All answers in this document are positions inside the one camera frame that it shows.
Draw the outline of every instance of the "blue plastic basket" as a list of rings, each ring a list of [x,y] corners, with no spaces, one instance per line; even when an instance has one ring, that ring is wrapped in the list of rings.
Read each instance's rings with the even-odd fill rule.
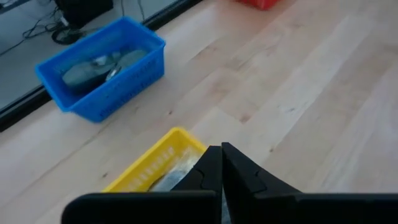
[[[59,108],[92,122],[101,122],[164,74],[165,42],[154,32],[122,17],[36,66],[37,76]],[[74,95],[62,75],[77,63],[120,48],[144,49],[148,54],[110,81],[83,96]]]

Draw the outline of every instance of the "yellow plastic basket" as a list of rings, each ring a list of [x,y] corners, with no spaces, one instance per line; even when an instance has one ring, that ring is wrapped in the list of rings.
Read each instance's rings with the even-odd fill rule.
[[[169,171],[186,150],[203,154],[206,147],[183,128],[172,128],[103,192],[145,192]]]

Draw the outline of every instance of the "wooden floor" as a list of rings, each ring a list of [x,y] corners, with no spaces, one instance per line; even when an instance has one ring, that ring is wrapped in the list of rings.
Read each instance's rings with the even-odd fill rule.
[[[0,135],[0,223],[57,223],[171,127],[305,192],[398,192],[398,1],[203,1],[158,31],[166,74],[102,124],[54,102]]]

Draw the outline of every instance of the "red object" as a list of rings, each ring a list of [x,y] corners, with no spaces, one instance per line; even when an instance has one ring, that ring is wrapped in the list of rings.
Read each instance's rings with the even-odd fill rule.
[[[261,10],[267,10],[271,8],[279,0],[238,0],[238,1],[250,4]]]

